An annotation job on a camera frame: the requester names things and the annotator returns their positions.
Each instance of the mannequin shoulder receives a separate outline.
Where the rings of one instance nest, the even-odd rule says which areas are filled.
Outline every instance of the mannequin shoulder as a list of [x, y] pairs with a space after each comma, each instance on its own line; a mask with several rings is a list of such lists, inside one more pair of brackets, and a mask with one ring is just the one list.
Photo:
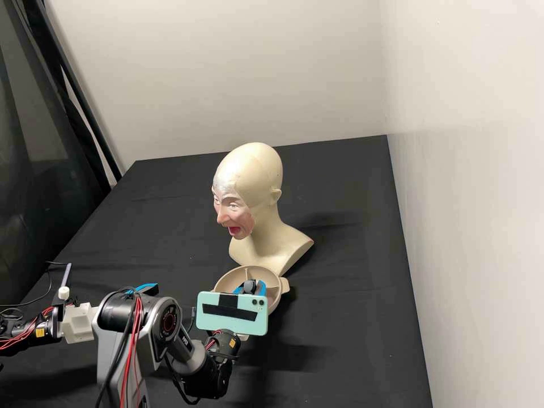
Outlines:
[[284, 242], [289, 246], [302, 246], [306, 244], [313, 245], [313, 239], [311, 239], [304, 232], [299, 231], [298, 229], [291, 227], [287, 224], [285, 224], [285, 228], [284, 231], [282, 231], [282, 234], [284, 236]]

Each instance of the mannequin bust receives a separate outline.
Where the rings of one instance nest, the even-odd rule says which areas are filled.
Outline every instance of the mannequin bust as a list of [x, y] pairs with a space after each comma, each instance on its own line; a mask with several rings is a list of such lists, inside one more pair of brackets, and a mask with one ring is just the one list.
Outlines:
[[285, 224], [278, 212], [283, 165], [264, 143], [231, 151], [215, 172], [212, 193], [218, 224], [232, 236], [229, 255], [240, 265], [258, 265], [283, 275], [313, 245]]

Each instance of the white wall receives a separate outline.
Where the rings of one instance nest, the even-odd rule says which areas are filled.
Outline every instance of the white wall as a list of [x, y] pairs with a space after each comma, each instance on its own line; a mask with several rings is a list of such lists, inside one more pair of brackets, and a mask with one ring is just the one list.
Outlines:
[[379, 2], [47, 0], [120, 161], [374, 135]]
[[388, 132], [436, 408], [544, 406], [544, 4], [382, 2]]

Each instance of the red wire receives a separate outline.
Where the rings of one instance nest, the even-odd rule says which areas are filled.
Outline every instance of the red wire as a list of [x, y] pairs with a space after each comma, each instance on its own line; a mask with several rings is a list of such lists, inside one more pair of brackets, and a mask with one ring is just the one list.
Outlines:
[[[54, 309], [53, 306], [49, 306], [49, 307], [45, 308], [44, 310], [42, 310], [41, 314], [45, 317], [53, 309]], [[12, 337], [10, 339], [0, 339], [0, 345], [1, 345], [0, 350], [5, 350], [5, 349], [13, 346], [14, 344], [17, 344], [20, 341], [25, 340], [26, 338], [28, 338], [28, 336], [30, 336], [32, 334], [32, 332], [34, 331], [34, 329], [36, 328], [36, 325], [35, 325], [36, 320], [37, 320], [37, 317], [35, 317], [34, 320], [31, 321], [31, 323], [28, 325], [28, 327], [25, 329], [25, 331], [19, 333], [15, 337]]]
[[140, 327], [141, 327], [141, 321], [142, 321], [142, 316], [143, 316], [143, 304], [142, 304], [142, 300], [139, 298], [139, 301], [140, 301], [140, 313], [139, 313], [139, 316], [138, 316], [138, 327], [136, 329], [136, 336], [134, 338], [134, 378], [136, 379], [136, 389], [138, 391], [138, 397], [136, 398], [136, 403], [138, 403], [138, 401], [140, 400], [140, 383], [138, 381], [138, 372], [136, 371], [136, 344], [138, 343], [138, 335], [140, 333]]
[[[222, 333], [221, 330], [216, 330], [213, 332], [213, 335], [216, 335], [218, 333]], [[209, 350], [211, 346], [213, 346], [215, 343], [215, 339], [210, 340], [210, 342], [204, 347], [206, 350]]]
[[136, 342], [138, 341], [138, 333], [140, 331], [142, 310], [143, 310], [142, 301], [138, 297], [138, 298], [136, 298], [136, 307], [135, 307], [135, 310], [134, 310], [134, 322], [133, 322], [133, 326], [132, 326], [132, 335], [131, 335], [131, 339], [130, 339], [129, 355], [128, 355], [126, 363], [125, 363], [125, 373], [123, 375], [123, 385], [122, 385], [122, 388], [121, 388], [121, 404], [120, 404], [121, 408], [123, 408], [123, 405], [124, 405], [123, 402], [125, 400], [125, 388], [128, 387], [130, 359], [132, 358], [132, 353], [133, 353], [133, 351], [135, 349]]

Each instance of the mannequin nose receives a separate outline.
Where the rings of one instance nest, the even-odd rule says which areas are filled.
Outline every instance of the mannequin nose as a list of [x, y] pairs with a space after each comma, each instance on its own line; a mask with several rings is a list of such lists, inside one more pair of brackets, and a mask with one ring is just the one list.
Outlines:
[[228, 215], [222, 212], [221, 209], [219, 209], [219, 211], [217, 212], [217, 223], [223, 224], [225, 221], [228, 221], [228, 220], [229, 220]]

